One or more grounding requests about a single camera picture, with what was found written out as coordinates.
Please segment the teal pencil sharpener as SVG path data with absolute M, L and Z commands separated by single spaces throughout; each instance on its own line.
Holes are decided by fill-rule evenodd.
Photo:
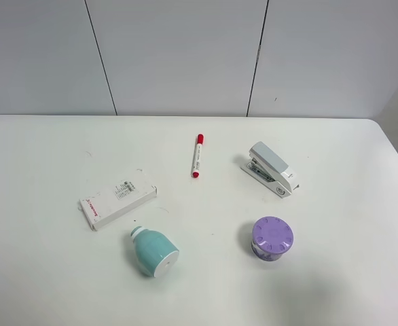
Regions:
M 179 258 L 178 248 L 160 232 L 137 226 L 130 237 L 139 270 L 149 277 L 161 277 Z

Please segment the white grey stapler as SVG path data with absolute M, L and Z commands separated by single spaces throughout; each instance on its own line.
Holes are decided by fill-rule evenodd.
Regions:
M 249 157 L 240 168 L 280 198 L 292 195 L 300 186 L 295 171 L 263 142 L 250 148 Z

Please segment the red white marker pen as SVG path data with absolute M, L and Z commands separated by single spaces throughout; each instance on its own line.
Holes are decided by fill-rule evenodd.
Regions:
M 204 142 L 204 135 L 198 134 L 196 137 L 196 144 L 194 148 L 194 158 L 192 163 L 192 177 L 197 179 L 200 175 L 200 161 L 202 157 L 202 146 Z

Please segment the purple lidded round jar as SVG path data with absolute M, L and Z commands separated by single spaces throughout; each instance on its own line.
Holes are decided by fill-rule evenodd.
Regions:
M 262 217 L 253 226 L 251 248 L 263 261 L 280 259 L 292 247 L 293 242 L 292 229 L 278 217 Z

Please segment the white cardboard box red text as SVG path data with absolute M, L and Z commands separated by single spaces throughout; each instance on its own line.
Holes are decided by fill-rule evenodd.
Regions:
M 157 187 L 143 169 L 135 169 L 95 194 L 81 198 L 79 203 L 91 230 L 96 232 L 154 199 L 157 194 Z

